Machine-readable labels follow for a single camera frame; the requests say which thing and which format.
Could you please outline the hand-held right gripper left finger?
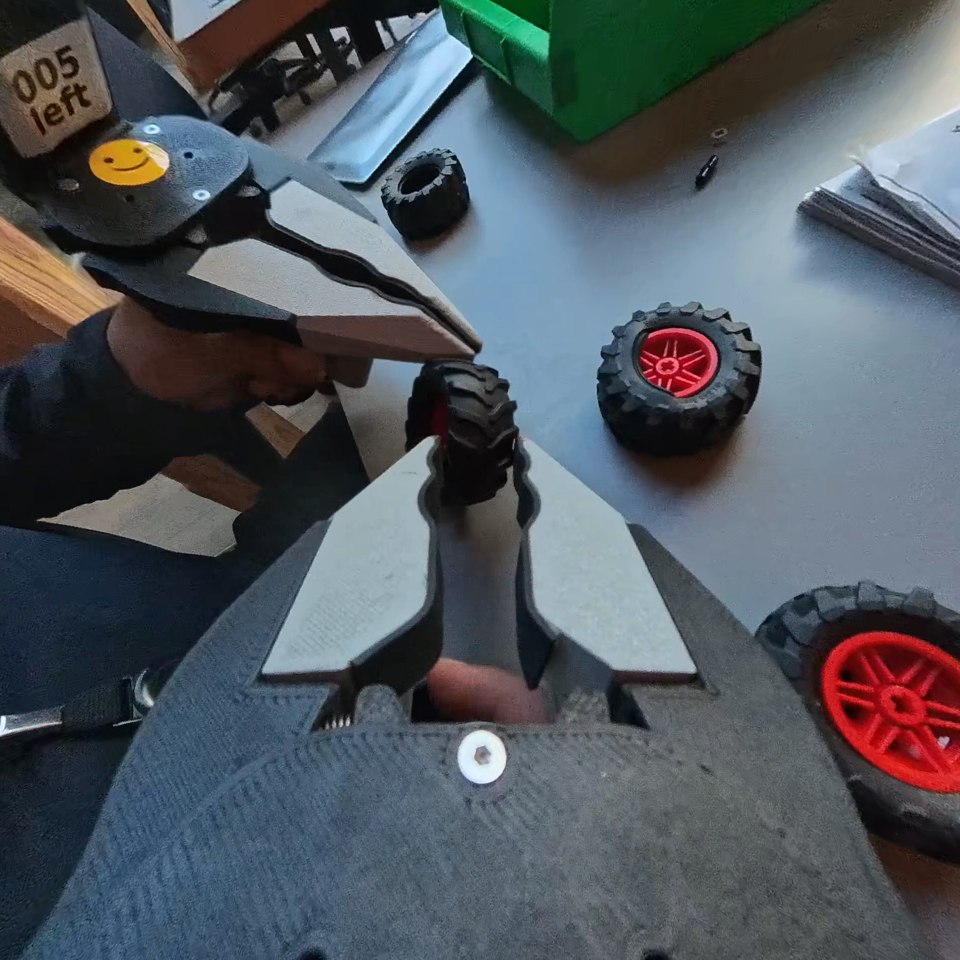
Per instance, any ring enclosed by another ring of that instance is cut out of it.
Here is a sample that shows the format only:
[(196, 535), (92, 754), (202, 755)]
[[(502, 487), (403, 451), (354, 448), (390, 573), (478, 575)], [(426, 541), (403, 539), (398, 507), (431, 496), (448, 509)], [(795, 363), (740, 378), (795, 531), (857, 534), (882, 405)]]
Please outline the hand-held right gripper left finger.
[(263, 679), (406, 694), (426, 678), (443, 647), (442, 470), (428, 437), (333, 515)]

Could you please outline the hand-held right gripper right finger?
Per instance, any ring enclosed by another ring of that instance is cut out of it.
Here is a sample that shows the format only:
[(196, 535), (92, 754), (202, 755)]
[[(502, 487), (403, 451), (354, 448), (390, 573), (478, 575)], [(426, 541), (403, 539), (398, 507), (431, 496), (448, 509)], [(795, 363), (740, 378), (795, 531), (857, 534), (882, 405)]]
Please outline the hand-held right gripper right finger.
[(687, 683), (689, 648), (630, 524), (540, 446), (520, 439), (517, 648), (530, 689)]

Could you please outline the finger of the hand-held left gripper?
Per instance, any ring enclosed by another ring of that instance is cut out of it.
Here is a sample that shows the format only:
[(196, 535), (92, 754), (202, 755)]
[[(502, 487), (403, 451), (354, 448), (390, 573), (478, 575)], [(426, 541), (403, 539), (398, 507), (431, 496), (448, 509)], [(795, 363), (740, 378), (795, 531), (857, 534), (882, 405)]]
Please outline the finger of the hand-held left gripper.
[(418, 308), (469, 354), (482, 340), (437, 284), (378, 223), (289, 179), (270, 193), (270, 243), (313, 262), (337, 282)]
[(360, 254), (345, 257), (358, 279), (263, 239), (210, 247), (190, 275), (291, 314), (303, 345), (345, 387), (363, 387), (377, 359), (473, 360), (478, 334), (409, 254), (381, 229), (360, 240)]

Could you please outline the black toy tire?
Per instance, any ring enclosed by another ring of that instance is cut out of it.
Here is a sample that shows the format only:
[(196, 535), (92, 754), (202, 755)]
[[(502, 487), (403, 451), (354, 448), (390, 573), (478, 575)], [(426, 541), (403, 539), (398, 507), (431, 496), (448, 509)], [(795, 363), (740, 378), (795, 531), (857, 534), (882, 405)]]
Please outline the black toy tire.
[(423, 241), (461, 221), (470, 207), (471, 195), (457, 154), (435, 148), (395, 166), (382, 183), (381, 202), (406, 241)]
[(517, 403), (497, 369), (461, 360), (424, 364), (407, 401), (405, 448), (430, 436), (428, 403), (432, 391), (449, 396), (447, 459), (442, 458), (444, 505), (469, 507), (494, 499), (508, 481), (520, 432)]

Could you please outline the instruction booklet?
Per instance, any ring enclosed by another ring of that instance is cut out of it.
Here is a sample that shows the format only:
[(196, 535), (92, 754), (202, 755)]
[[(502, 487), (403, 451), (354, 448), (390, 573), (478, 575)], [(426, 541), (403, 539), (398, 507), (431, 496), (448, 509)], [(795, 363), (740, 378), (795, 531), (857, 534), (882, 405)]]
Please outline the instruction booklet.
[(958, 289), (959, 110), (854, 160), (798, 211)]

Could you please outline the person's left forearm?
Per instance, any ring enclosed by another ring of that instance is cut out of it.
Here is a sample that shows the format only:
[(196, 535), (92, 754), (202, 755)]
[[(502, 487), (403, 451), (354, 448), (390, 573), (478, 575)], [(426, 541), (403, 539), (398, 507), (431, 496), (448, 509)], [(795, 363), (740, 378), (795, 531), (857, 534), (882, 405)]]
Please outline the person's left forearm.
[(243, 407), (198, 411), (139, 390), (109, 346), (115, 315), (94, 314), (2, 366), (2, 525), (111, 498), (178, 458), (212, 455), (258, 484), (280, 463)]

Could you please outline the person's left hand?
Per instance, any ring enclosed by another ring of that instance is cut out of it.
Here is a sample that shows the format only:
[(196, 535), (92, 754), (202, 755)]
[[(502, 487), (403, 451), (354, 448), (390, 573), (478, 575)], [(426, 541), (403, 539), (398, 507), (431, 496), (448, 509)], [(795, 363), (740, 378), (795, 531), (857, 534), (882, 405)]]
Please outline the person's left hand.
[(322, 357), (301, 346), (250, 332), (178, 330), (127, 299), (111, 314), (106, 342), (138, 390), (200, 411), (292, 406), (328, 379)]

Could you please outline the person's right hand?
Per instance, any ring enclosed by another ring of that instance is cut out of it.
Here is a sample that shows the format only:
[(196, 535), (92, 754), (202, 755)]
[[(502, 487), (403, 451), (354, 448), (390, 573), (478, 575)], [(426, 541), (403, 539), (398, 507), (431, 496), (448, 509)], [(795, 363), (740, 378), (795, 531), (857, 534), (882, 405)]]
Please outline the person's right hand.
[(426, 676), (429, 702), (443, 721), (500, 725), (546, 724), (551, 715), (540, 690), (498, 666), (443, 657)]

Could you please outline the grey table with brown edge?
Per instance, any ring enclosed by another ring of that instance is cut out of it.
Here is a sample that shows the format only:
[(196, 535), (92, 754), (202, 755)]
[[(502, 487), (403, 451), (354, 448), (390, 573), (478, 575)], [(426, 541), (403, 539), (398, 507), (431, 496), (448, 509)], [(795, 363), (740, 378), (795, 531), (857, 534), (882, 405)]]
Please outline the grey table with brown edge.
[(171, 40), (181, 73), (197, 90), (218, 81), (256, 55), (266, 55), (318, 18), (323, 29), (365, 27), (413, 17), (436, 1), (170, 1)]

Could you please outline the dark flat plastic bag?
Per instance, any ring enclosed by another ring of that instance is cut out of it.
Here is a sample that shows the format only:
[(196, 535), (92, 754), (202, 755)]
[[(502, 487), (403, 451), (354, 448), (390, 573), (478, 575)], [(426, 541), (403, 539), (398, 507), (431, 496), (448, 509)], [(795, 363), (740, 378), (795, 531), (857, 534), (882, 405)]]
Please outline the dark flat plastic bag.
[(474, 75), (469, 48), (431, 13), (313, 150), (308, 161), (346, 186), (365, 186)]

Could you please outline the black toy wheel red rim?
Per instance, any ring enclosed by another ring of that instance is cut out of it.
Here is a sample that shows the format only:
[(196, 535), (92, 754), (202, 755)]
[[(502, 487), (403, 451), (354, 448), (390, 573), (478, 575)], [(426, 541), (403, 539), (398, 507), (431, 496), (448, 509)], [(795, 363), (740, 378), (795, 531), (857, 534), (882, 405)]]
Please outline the black toy wheel red rim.
[(613, 328), (600, 351), (598, 408), (618, 443), (654, 457), (725, 444), (753, 408), (762, 347), (724, 308), (663, 302)]
[(754, 634), (798, 692), (866, 828), (959, 862), (959, 613), (922, 587), (823, 585)]

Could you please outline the person's torso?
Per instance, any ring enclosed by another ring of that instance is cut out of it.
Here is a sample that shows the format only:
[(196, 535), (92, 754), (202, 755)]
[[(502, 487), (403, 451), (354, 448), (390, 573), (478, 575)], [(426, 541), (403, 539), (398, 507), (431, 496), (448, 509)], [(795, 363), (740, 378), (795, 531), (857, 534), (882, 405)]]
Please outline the person's torso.
[[(1, 708), (62, 707), (183, 657), (267, 568), (56, 524), (2, 528)], [(87, 846), (133, 729), (2, 747), (1, 956), (17, 958)]]

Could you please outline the green plastic bin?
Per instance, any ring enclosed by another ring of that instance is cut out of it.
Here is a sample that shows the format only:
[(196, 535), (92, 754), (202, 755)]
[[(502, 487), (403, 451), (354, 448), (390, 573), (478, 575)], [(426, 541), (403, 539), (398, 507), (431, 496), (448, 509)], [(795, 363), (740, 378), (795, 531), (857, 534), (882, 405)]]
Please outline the green plastic bin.
[(442, 1), (474, 59), (587, 142), (817, 1)]

